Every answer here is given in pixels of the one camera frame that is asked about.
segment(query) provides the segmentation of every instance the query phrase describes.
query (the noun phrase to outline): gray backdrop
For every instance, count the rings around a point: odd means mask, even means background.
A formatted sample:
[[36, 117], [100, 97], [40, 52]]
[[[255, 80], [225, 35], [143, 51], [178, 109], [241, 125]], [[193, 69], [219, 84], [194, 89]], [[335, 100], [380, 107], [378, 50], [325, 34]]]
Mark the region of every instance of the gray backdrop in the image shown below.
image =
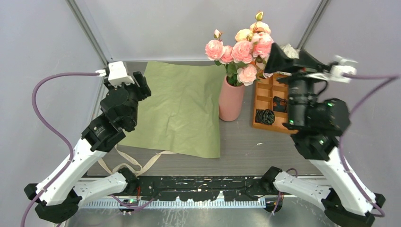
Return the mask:
[[263, 21], [280, 44], [298, 44], [320, 0], [76, 0], [108, 59], [206, 60], [213, 31], [224, 44]]
[[[327, 62], [334, 54], [359, 62], [364, 75], [401, 72], [400, 1], [331, 1], [306, 49]], [[352, 107], [379, 81], [331, 83], [324, 98], [338, 97]], [[399, 226], [401, 198], [401, 80], [371, 98], [351, 119], [346, 156], [370, 190], [382, 193], [387, 217], [374, 226]]]
[[[23, 188], [42, 181], [68, 155], [67, 146], [35, 116], [32, 89], [52, 74], [103, 66], [65, 0], [3, 1], [0, 40], [0, 226], [16, 227], [28, 204]], [[73, 146], [99, 85], [100, 78], [60, 78], [39, 90], [42, 114]], [[26, 226], [53, 225], [32, 210]]]

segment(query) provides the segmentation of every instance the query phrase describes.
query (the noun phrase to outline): wooden compartment box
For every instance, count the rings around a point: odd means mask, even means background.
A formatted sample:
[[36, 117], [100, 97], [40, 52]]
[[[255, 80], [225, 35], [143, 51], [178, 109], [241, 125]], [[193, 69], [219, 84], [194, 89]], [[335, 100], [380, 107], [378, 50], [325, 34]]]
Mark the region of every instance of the wooden compartment box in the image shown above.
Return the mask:
[[253, 124], [252, 127], [258, 129], [266, 129], [271, 131], [277, 131], [287, 134], [296, 133], [296, 130], [288, 130], [283, 126], [283, 123], [287, 122], [288, 114], [283, 112], [274, 111], [276, 116], [275, 121], [272, 125], [266, 125], [256, 122], [256, 109], [271, 109], [273, 110], [273, 97], [278, 96], [280, 98], [288, 99], [288, 86], [286, 84], [280, 84], [277, 82], [278, 78], [286, 77], [279, 73], [273, 74], [272, 77], [267, 79], [261, 79], [260, 82], [256, 83], [255, 89], [255, 106], [253, 108]]

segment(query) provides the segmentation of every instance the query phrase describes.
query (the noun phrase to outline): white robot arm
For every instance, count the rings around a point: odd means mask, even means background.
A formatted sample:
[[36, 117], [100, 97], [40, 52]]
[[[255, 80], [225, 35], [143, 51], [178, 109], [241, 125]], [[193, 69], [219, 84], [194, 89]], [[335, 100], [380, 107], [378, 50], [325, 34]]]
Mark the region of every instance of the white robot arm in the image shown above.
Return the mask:
[[[109, 89], [100, 103], [103, 113], [82, 132], [68, 168], [36, 201], [35, 210], [41, 219], [61, 223], [89, 202], [113, 193], [132, 194], [137, 189], [138, 180], [127, 168], [97, 181], [78, 182], [96, 161], [125, 137], [123, 129], [135, 129], [138, 102], [151, 96], [142, 74], [135, 72], [129, 76], [122, 61], [110, 63], [106, 69], [97, 72], [106, 76], [104, 84]], [[67, 162], [70, 162], [69, 157], [42, 182], [28, 184], [24, 189], [28, 198], [32, 200]]]
[[[298, 130], [291, 135], [297, 151], [308, 159], [332, 185], [326, 187], [304, 182], [281, 169], [271, 167], [262, 178], [267, 191], [287, 192], [321, 208], [329, 219], [342, 227], [370, 227], [375, 218], [372, 210], [381, 208], [385, 198], [365, 187], [345, 158], [339, 153], [336, 137], [350, 125], [349, 111], [344, 101], [333, 98], [318, 103], [318, 95], [328, 81], [349, 83], [345, 74], [356, 74], [356, 62], [336, 56], [330, 65], [324, 65], [305, 50], [299, 59], [288, 58], [277, 44], [273, 44], [265, 73], [283, 71], [290, 77], [278, 79], [288, 84], [288, 122], [283, 125]], [[314, 93], [314, 83], [325, 81], [326, 87]], [[361, 190], [351, 179], [351, 172]]]

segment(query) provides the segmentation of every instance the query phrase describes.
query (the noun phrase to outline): green cloth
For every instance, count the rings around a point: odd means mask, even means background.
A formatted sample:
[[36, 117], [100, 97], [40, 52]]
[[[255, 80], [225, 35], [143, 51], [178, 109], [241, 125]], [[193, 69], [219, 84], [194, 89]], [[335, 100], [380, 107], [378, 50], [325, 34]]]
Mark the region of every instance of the green cloth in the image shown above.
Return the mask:
[[220, 157], [218, 97], [222, 66], [148, 62], [144, 76], [152, 96], [139, 102], [138, 125], [119, 144]]

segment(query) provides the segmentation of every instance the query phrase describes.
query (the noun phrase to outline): white strap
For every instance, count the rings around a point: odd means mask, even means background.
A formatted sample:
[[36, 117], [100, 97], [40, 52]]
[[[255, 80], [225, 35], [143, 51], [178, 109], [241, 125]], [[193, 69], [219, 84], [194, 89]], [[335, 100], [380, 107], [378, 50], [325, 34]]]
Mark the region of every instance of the white strap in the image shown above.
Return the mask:
[[168, 150], [162, 151], [162, 152], [156, 154], [155, 156], [153, 156], [153, 157], [145, 164], [145, 166], [142, 167], [142, 165], [141, 165], [137, 160], [135, 160], [133, 157], [127, 155], [127, 154], [124, 153], [124, 152], [119, 151], [119, 150], [117, 149], [117, 145], [115, 146], [115, 149], [116, 149], [116, 151], [117, 151], [123, 158], [125, 158], [125, 159], [126, 159], [127, 161], [129, 161], [131, 164], [136, 165], [136, 166], [139, 166], [140, 170], [137, 171], [137, 170], [133, 169], [130, 165], [128, 165], [128, 164], [126, 164], [126, 163], [121, 163], [121, 164], [119, 164], [118, 166], [116, 166], [116, 167], [111, 171], [111, 170], [109, 169], [109, 167], [107, 167], [105, 161], [104, 161], [102, 158], [99, 159], [97, 162], [98, 162], [98, 163], [100, 164], [100, 166], [101, 166], [106, 172], [108, 172], [110, 175], [111, 175], [111, 174], [114, 174], [114, 173], [117, 172], [121, 167], [124, 166], [124, 167], [127, 167], [127, 168], [128, 168], [131, 172], [133, 172], [136, 176], [140, 176], [140, 175], [142, 175], [144, 172], [148, 171], [148, 170], [153, 166], [153, 164], [159, 159], [159, 157], [160, 157], [162, 154], [176, 154], [176, 153], [171, 152], [171, 151], [168, 151]]

